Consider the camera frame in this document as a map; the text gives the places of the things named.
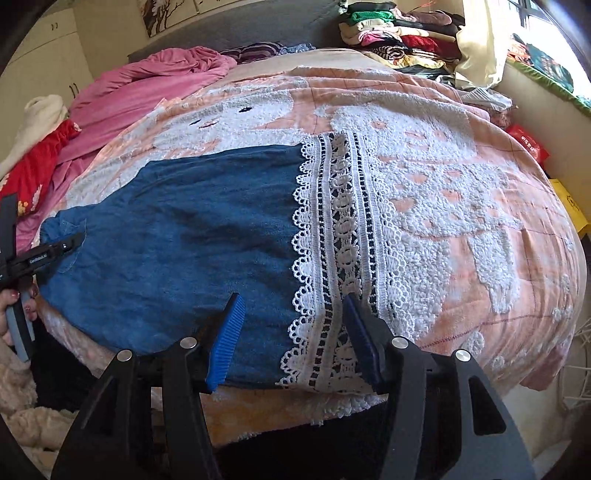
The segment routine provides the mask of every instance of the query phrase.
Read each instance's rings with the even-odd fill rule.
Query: plastic bag
[[[520,125],[511,125],[505,130],[510,136],[515,138],[525,149],[534,157],[534,160],[544,168],[544,160],[550,156],[550,154],[537,142],[525,128]]]

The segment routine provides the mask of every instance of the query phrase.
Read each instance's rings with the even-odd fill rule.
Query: tree painting
[[[138,0],[138,6],[150,37],[197,15],[193,0]]]

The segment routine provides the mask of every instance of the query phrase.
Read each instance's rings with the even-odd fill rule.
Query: floor
[[[588,277],[585,303],[577,327],[591,317],[591,275]],[[584,365],[584,352],[575,343],[567,363]],[[565,376],[564,379],[567,391],[576,391],[581,382],[580,377],[572,375]],[[563,407],[558,378],[542,392],[518,385],[507,394],[504,402],[532,458],[536,458],[548,447],[568,439],[580,417],[580,410],[569,412]]]

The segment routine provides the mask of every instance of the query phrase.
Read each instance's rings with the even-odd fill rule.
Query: window
[[[535,45],[566,68],[573,78],[573,94],[591,98],[591,82],[569,43],[552,20],[531,0],[507,0],[513,33]]]

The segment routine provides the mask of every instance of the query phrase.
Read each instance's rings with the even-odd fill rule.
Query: pink blanket
[[[234,59],[209,48],[168,48],[106,72],[83,90],[70,107],[70,118],[82,133],[61,151],[44,204],[18,224],[17,249],[30,247],[48,212],[108,142],[163,98],[185,98],[225,77],[235,66]]]

